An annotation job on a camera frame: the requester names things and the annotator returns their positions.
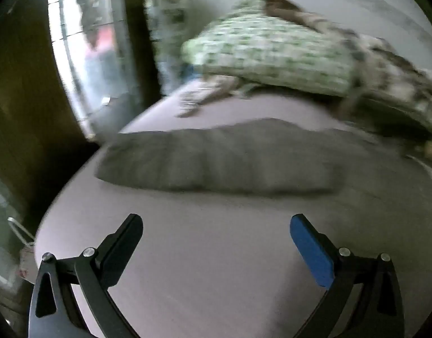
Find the olive quilted puffer jacket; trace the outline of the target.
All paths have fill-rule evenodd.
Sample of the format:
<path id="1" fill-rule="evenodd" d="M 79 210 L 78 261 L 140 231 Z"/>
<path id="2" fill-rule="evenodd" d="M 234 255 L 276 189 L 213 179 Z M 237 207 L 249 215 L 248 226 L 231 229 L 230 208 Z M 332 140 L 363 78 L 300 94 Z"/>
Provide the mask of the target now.
<path id="1" fill-rule="evenodd" d="M 318 195 L 374 181 L 400 161 L 365 135 L 262 118 L 204 129 L 119 134 L 94 175 L 129 188 L 242 195 Z"/>

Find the pink bed mattress sheet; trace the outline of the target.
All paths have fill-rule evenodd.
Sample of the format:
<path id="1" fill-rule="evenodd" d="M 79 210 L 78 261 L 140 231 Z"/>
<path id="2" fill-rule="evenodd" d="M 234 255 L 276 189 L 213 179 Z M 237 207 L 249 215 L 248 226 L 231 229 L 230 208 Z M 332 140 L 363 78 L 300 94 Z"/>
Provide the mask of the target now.
<path id="1" fill-rule="evenodd" d="M 289 235 L 302 213 L 336 246 L 391 256 L 411 337 L 432 311 L 432 169 L 363 142 L 379 156 L 315 198 L 119 187 L 95 178 L 95 156 L 43 218 L 36 257 L 79 255 L 135 213 L 143 238 L 111 296 L 141 337 L 291 337 L 322 294 Z"/>

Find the leaf print fleece blanket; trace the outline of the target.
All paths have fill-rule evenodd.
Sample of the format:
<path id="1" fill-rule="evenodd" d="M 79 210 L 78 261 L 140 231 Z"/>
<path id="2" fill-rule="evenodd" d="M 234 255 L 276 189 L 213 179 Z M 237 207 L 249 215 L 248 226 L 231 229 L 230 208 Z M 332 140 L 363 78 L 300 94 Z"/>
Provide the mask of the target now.
<path id="1" fill-rule="evenodd" d="M 354 85 L 338 106 L 338 117 L 351 118 L 362 99 L 376 97 L 396 109 L 416 114 L 432 131 L 432 75 L 398 55 L 384 39 L 341 28 L 326 17 L 288 0 L 266 0 L 264 11 L 317 31 L 347 48 L 354 60 Z M 432 160 L 432 140 L 422 149 Z"/>

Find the beige striped cloth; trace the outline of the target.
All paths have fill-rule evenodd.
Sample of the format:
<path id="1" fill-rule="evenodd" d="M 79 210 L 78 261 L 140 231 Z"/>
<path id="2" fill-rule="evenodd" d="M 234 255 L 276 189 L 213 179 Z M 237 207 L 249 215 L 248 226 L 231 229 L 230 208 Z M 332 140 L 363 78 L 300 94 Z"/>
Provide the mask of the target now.
<path id="1" fill-rule="evenodd" d="M 227 96 L 245 96 L 257 84 L 229 75 L 207 75 L 194 79 L 178 96 L 177 117 L 189 117 L 199 108 Z"/>

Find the green white patterned pillow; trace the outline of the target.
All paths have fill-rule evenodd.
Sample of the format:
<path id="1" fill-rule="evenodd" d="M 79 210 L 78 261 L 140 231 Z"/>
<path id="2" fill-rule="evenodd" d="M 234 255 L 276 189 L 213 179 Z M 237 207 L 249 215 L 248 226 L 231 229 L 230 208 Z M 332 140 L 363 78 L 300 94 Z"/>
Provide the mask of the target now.
<path id="1" fill-rule="evenodd" d="M 182 45 L 182 58 L 204 75 L 342 96 L 354 59 L 335 38 L 265 14 L 266 0 L 240 0 Z"/>

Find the window with glass panes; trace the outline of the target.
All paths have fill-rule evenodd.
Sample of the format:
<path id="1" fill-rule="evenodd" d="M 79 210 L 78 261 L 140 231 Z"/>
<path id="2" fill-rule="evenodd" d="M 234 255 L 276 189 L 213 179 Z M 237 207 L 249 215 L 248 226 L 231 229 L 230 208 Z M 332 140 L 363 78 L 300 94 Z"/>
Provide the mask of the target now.
<path id="1" fill-rule="evenodd" d="M 48 0 L 58 73 L 79 127 L 109 141 L 142 109 L 124 0 Z"/>

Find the green printed plastic bag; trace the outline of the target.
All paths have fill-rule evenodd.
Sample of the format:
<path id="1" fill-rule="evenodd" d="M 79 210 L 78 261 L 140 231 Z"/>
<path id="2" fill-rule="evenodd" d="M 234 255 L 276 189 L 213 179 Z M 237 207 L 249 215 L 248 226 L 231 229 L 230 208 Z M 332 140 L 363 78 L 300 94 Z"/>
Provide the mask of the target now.
<path id="1" fill-rule="evenodd" d="M 182 57 L 182 45 L 190 36 L 190 0 L 144 0 L 144 10 L 161 94 L 168 96 L 192 72 Z"/>

